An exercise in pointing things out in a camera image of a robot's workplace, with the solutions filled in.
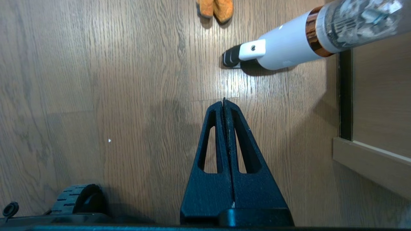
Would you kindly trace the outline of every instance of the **copper tape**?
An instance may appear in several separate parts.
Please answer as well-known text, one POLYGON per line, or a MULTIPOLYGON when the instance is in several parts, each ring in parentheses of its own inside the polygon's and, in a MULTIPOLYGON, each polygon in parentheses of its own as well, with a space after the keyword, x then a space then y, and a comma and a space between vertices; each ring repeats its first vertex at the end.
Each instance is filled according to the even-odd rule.
POLYGON ((318 40, 315 27, 318 13, 320 12, 322 7, 323 6, 316 7, 308 14, 307 22, 305 23, 305 35, 307 36, 309 46, 317 55, 321 57, 328 57, 333 55, 333 53, 330 53, 323 48, 320 41, 318 40))

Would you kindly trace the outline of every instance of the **wood grain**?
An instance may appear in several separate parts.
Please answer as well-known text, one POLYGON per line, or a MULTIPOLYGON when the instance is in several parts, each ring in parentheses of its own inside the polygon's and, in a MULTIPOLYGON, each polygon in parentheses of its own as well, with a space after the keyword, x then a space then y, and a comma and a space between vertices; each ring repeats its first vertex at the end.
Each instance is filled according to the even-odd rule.
POLYGON ((411 33, 354 49, 353 138, 411 157, 411 33))
POLYGON ((205 111, 227 97, 297 225, 406 226, 409 202, 332 160, 335 57, 275 72, 220 66, 226 49, 324 1, 234 3, 219 25, 191 0, 2 0, 0 206, 40 214, 93 181, 114 214, 176 224, 205 111))
POLYGON ((411 199, 411 161, 361 142, 334 138, 333 158, 372 181, 411 199))

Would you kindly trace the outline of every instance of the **orange plush toy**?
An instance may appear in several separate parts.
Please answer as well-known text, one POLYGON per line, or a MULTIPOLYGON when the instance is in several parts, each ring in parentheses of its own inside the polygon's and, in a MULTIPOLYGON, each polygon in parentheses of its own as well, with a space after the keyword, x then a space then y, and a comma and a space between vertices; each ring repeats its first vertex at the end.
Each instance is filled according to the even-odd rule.
POLYGON ((228 22, 233 16, 233 0, 197 0, 200 15, 211 18, 214 14, 220 23, 228 22))

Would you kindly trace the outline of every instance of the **wooden floor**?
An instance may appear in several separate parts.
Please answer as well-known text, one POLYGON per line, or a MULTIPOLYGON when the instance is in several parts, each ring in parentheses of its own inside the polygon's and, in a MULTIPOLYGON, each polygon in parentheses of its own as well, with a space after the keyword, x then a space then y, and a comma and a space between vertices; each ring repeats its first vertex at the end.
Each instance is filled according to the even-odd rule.
POLYGON ((234 3, 220 26, 195 0, 1 0, 0 207, 38 215, 65 187, 96 182, 115 214, 176 224, 205 110, 227 97, 297 225, 409 225, 410 202, 332 161, 335 57, 221 67, 226 49, 323 0, 234 3))

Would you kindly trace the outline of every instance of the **clear plastic tube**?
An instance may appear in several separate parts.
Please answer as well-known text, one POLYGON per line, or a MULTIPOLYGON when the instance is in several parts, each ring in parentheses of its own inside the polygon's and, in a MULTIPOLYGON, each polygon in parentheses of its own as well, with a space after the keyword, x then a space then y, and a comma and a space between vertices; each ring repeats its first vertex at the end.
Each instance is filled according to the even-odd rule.
POLYGON ((319 42, 332 53, 411 31, 411 0, 336 0, 316 21, 319 42))

